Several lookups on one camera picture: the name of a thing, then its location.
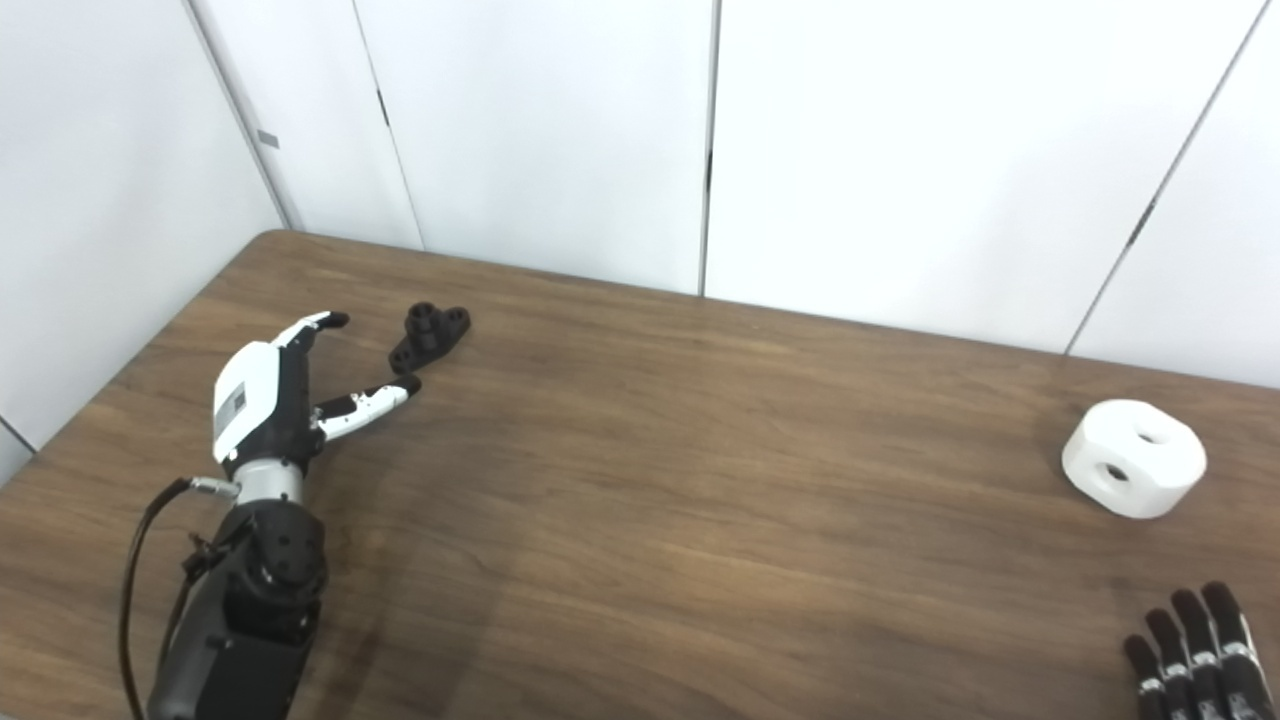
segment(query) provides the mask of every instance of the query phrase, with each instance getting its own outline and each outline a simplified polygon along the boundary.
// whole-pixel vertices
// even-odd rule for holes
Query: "white cylinder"
[[[1125,518],[1158,518],[1204,474],[1196,433],[1138,400],[1107,400],[1089,409],[1062,448],[1071,483]]]

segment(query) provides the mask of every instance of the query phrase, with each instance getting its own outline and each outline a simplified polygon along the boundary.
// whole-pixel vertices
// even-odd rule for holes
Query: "robotic finger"
[[[351,434],[390,413],[421,388],[417,375],[401,375],[384,386],[326,400],[316,405],[320,429],[325,439]]]
[[[275,336],[271,345],[276,347],[301,347],[306,352],[311,350],[311,343],[315,342],[316,333],[328,328],[346,327],[349,322],[351,315],[346,313],[335,313],[333,310],[315,313],[280,331],[280,334]]]

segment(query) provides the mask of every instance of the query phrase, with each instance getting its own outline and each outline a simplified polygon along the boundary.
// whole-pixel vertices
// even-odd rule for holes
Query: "black cable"
[[[169,487],[160,491],[160,495],[142,511],[138,520],[138,529],[133,533],[133,542],[129,544],[129,555],[124,562],[124,580],[120,587],[120,621],[119,637],[116,638],[120,656],[120,678],[124,680],[124,694],[129,701],[129,710],[133,720],[146,720],[142,714],[142,703],[138,701],[138,688],[133,683],[133,664],[129,661],[129,614],[133,605],[133,578],[138,570],[138,555],[142,552],[142,539],[151,528],[152,520],[169,505],[169,501],[191,489],[191,478],[178,478]]]
[[[160,674],[160,667],[164,666],[164,661],[169,657],[169,646],[173,644],[173,634],[178,630],[178,623],[182,620],[182,614],[187,610],[187,597],[191,594],[192,585],[196,584],[196,578],[187,575],[182,579],[182,587],[178,588],[178,597],[173,600],[173,610],[169,611],[169,623],[164,628],[164,638],[160,641],[160,657],[156,660],[156,674]]]

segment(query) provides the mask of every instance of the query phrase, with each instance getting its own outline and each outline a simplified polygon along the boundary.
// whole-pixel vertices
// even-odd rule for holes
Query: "hole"
[[[1169,442],[1169,436],[1151,428],[1144,428],[1142,425],[1134,425],[1133,432],[1138,433],[1138,437],[1149,442],[1151,445],[1164,445]]]

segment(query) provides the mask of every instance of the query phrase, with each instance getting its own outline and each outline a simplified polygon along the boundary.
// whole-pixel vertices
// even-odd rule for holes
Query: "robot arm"
[[[166,633],[151,720],[280,720],[288,712],[328,582],[324,524],[302,505],[308,462],[326,441],[369,425],[422,384],[402,375],[312,406],[307,352],[317,333],[348,320],[307,315],[271,342],[246,345],[218,377],[214,459],[230,482],[188,486],[234,505],[215,539],[184,564],[184,588],[195,593],[189,603],[179,596],[180,621]],[[131,687],[127,662],[123,656]]]

